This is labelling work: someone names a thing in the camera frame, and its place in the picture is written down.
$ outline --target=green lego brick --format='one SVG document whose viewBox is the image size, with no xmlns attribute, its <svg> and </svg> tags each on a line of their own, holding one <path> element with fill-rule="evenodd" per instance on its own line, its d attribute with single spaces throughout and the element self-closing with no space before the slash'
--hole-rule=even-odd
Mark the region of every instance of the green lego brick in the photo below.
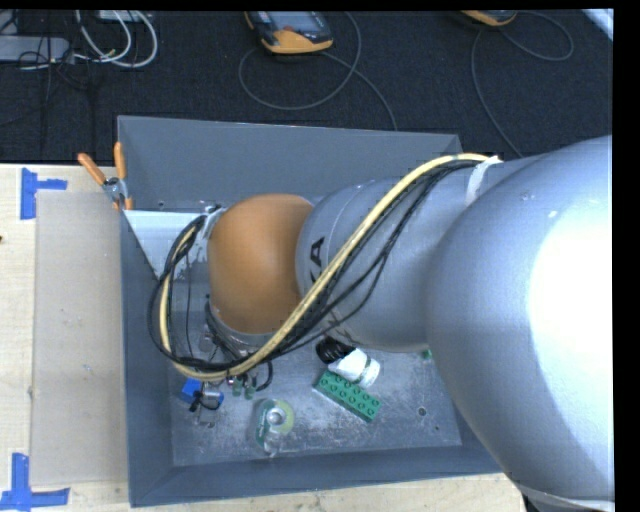
<svg viewBox="0 0 640 512">
<path fill-rule="evenodd" d="M 328 370 L 320 376 L 314 388 L 367 422 L 372 421 L 380 409 L 380 400 Z"/>
</svg>

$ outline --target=gray bin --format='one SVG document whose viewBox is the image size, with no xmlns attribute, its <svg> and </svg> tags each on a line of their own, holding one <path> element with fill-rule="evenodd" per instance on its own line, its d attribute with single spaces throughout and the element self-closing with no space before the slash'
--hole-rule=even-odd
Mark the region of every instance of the gray bin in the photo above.
<svg viewBox="0 0 640 512">
<path fill-rule="evenodd" d="M 118 140 L 135 208 L 156 211 L 200 211 L 268 192 L 319 198 L 461 151 L 446 134 L 130 116 L 118 118 Z M 313 390 L 324 366 L 309 345 L 276 360 L 272 386 L 253 401 L 229 389 L 215 426 L 196 425 L 179 398 L 184 378 L 147 330 L 153 271 L 124 215 L 120 225 L 132 506 L 500 472 L 420 354 L 375 352 L 383 371 L 371 393 L 382 407 L 371 423 Z M 271 397 L 299 412 L 287 449 L 273 458 L 251 440 L 252 411 Z"/>
</svg>

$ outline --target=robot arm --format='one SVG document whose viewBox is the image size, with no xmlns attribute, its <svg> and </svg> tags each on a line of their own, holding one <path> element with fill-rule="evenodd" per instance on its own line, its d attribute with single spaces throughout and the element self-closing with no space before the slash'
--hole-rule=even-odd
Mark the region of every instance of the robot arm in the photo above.
<svg viewBox="0 0 640 512">
<path fill-rule="evenodd" d="M 486 160 L 443 157 L 315 205 L 232 206 L 209 238 L 209 316 L 241 356 L 192 372 L 174 362 L 220 379 L 312 333 L 429 348 L 469 426 L 540 512 L 613 510 L 611 138 Z"/>
</svg>

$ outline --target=black carpet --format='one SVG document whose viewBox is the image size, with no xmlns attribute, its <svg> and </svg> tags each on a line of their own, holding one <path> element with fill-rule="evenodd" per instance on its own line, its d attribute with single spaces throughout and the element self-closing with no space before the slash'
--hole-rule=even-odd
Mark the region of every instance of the black carpet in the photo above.
<svg viewBox="0 0 640 512">
<path fill-rule="evenodd" d="M 83 20 L 96 43 L 122 48 L 119 25 L 97 22 L 92 12 L 83 11 Z M 332 58 L 275 59 L 258 47 L 240 11 L 154 11 L 158 54 L 140 69 L 79 59 L 35 71 L 1 63 L 0 161 L 75 163 L 83 151 L 111 165 L 116 119 L 123 114 L 397 126 L 454 133 L 465 151 L 505 159 L 612 132 L 613 43 L 581 10 L 521 11 L 501 30 L 458 12 L 351 12 L 356 25 L 343 12 L 323 14 L 335 37 L 327 52 Z M 21 10 L 18 29 L 44 36 L 41 53 L 47 35 L 67 38 L 78 53 L 89 51 L 72 11 Z M 142 25 L 133 32 L 129 58 L 140 62 L 151 48 L 149 32 Z M 320 102 L 349 74 L 358 34 L 361 75 L 353 73 Z M 320 104 L 281 110 L 259 103 L 238 76 L 245 56 L 243 81 L 261 100 Z"/>
</svg>

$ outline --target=wooden table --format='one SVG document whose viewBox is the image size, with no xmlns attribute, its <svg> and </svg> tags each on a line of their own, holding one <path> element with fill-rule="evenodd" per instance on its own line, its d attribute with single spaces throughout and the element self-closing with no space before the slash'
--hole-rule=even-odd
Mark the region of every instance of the wooden table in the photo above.
<svg viewBox="0 0 640 512">
<path fill-rule="evenodd" d="M 0 164 L 0 490 L 11 483 L 11 454 L 29 454 L 37 219 L 20 220 L 21 164 Z M 66 192 L 94 191 L 79 166 L 28 165 L 39 179 L 68 181 Z M 115 170 L 103 169 L 109 176 Z M 127 482 L 68 482 L 64 510 L 129 510 Z M 46 489 L 34 488 L 34 491 Z M 524 512 L 520 493 L 503 474 L 455 477 L 331 491 L 150 507 L 233 512 Z"/>
</svg>

